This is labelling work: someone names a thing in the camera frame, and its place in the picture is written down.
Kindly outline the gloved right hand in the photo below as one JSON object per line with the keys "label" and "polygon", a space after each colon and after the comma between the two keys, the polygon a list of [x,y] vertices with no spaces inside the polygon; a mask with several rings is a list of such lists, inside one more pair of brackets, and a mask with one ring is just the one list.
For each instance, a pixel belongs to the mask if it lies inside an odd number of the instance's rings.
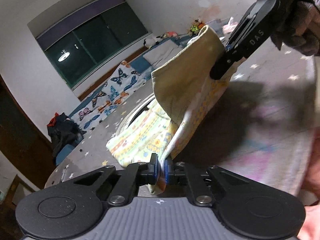
{"label": "gloved right hand", "polygon": [[273,44],[279,50],[285,44],[305,56],[318,56],[319,0],[285,0],[283,10],[281,24],[271,35]]}

